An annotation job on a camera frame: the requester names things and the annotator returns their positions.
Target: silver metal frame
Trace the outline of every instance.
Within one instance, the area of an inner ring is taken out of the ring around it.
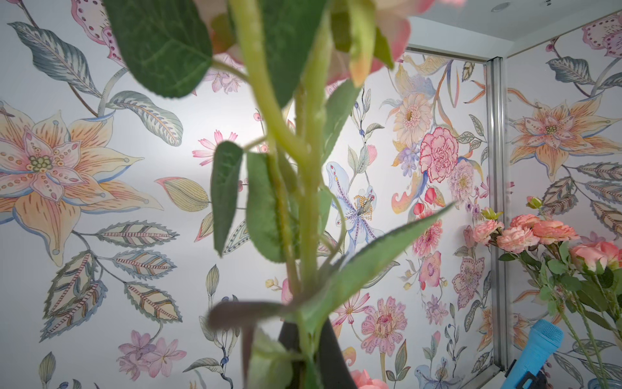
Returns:
[[[505,103],[503,59],[496,57],[486,63],[486,99],[488,103],[488,166],[490,175],[490,207],[496,211],[506,209],[506,183],[509,181],[505,169]],[[503,220],[506,225],[506,214]],[[492,254],[492,320],[493,320],[493,362],[502,370],[511,363],[512,342],[509,336],[508,269],[506,262],[497,261],[502,252],[491,247]]]

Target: painted purple flower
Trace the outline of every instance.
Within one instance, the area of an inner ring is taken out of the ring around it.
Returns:
[[[168,346],[164,338],[157,340],[155,350],[145,354],[143,359],[150,362],[149,375],[155,377],[161,371],[165,377],[170,376],[173,369],[173,361],[180,360],[186,356],[186,351],[177,351],[177,339],[173,340]]]
[[[427,308],[425,310],[425,317],[430,321],[434,321],[435,324],[443,324],[443,319],[449,314],[445,309],[447,304],[443,304],[436,296],[432,295],[432,300],[427,302]]]

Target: black vase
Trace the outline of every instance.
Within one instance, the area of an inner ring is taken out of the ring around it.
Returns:
[[[288,350],[299,348],[298,326],[293,323],[284,323],[279,334],[279,342]],[[315,356],[315,362],[322,374],[322,383],[325,389],[356,389],[356,384],[352,380],[350,371],[341,354],[341,348],[335,337],[333,327],[329,321],[324,323],[320,334],[320,348]],[[294,377],[288,389],[298,389],[300,387],[300,371],[302,362],[292,363]]]

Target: wallpaper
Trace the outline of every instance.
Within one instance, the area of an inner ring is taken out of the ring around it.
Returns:
[[[509,172],[516,184],[508,216],[533,213],[525,206],[526,197],[540,197],[545,212],[573,226],[583,243],[622,235],[620,15],[604,17],[506,61]],[[515,357],[538,319],[567,331],[559,315],[547,316],[537,290],[521,271],[511,263]],[[586,339],[580,316],[570,319]],[[592,329],[608,374],[622,380],[622,342],[596,324]],[[594,377],[577,345],[566,332],[561,348],[546,363],[552,387],[579,389]]]
[[[2,386],[241,388],[239,331],[203,330],[207,310],[292,298],[249,241],[244,167],[213,249],[216,145],[264,131],[248,85],[214,70],[179,100],[145,90],[99,0],[2,1],[0,19]],[[491,363],[490,254],[471,237],[488,205],[484,85],[481,64],[406,53],[370,76],[325,165],[344,255],[455,202],[330,317],[348,366],[393,388],[457,389]]]

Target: painted leaf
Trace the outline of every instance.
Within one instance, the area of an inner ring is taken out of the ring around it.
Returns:
[[[86,57],[52,31],[22,22],[9,23],[23,44],[32,51],[32,63],[54,80],[65,81],[77,90],[101,97],[88,69]]]
[[[64,308],[74,298],[81,296],[90,287],[95,268],[93,253],[83,251],[58,270],[47,292],[44,319],[49,319],[52,314]]]
[[[475,300],[473,304],[471,304],[471,309],[469,309],[467,315],[465,316],[465,331],[469,331],[471,329],[471,324],[473,324],[473,320],[475,318],[475,312],[481,306],[481,301]]]
[[[63,309],[50,316],[41,330],[41,342],[90,319],[106,297],[107,291],[101,280],[91,283],[81,296],[73,298]]]
[[[594,214],[602,224],[611,230],[611,232],[618,236],[622,236],[622,213],[620,213],[620,211],[598,201],[592,201],[590,205],[592,206]]]
[[[590,76],[590,66],[584,59],[572,57],[555,58],[547,62],[555,72],[555,79],[561,82],[574,82],[579,85],[594,85]]]
[[[140,313],[153,321],[182,321],[175,300],[164,291],[147,284],[130,282],[125,284],[125,294]]]
[[[107,259],[130,274],[132,278],[139,279],[164,277],[177,267],[165,255],[150,250],[125,251]]]
[[[585,187],[599,198],[616,204],[622,204],[622,185],[607,181],[590,181]]]
[[[101,241],[131,248],[161,245],[175,239],[178,235],[162,225],[146,221],[114,224],[95,234]]]
[[[106,106],[114,110],[131,110],[138,115],[152,134],[159,136],[171,146],[179,146],[182,143],[183,126],[179,118],[174,113],[155,105],[142,93],[121,91],[113,96]]]
[[[389,270],[393,269],[395,266],[399,266],[399,262],[397,261],[391,261],[391,263],[389,264],[389,266],[385,267],[380,273],[378,273],[378,275],[376,275],[374,278],[372,278],[371,280],[369,280],[367,283],[365,283],[365,285],[363,285],[361,288],[362,289],[367,289],[367,288],[371,288],[372,286],[374,286],[375,284],[378,283],[378,281],[380,281],[381,279],[384,278],[385,275],[387,275],[387,273],[389,272]]]
[[[242,222],[236,227],[235,231],[229,237],[225,249],[223,250],[223,255],[232,253],[250,239],[251,236],[248,235],[248,228],[246,228],[246,220],[242,220]]]
[[[603,162],[586,164],[577,167],[577,170],[588,176],[610,181],[622,181],[622,164]]]
[[[192,364],[190,366],[188,366],[186,368],[186,370],[184,370],[183,372],[189,372],[191,370],[196,369],[197,367],[206,367],[208,369],[210,369],[210,371],[218,373],[218,374],[222,374],[225,371],[223,370],[223,368],[220,366],[220,362],[215,360],[214,358],[201,358],[198,359],[194,362],[192,362]]]
[[[559,363],[559,365],[562,367],[562,369],[566,371],[566,373],[570,374],[570,376],[574,378],[577,382],[579,382],[579,384],[581,384],[581,387],[583,387],[583,377],[581,376],[581,373],[579,373],[577,368],[572,365],[572,363],[568,362],[566,358],[564,358],[557,352],[553,353],[553,358],[555,358],[555,361]]]

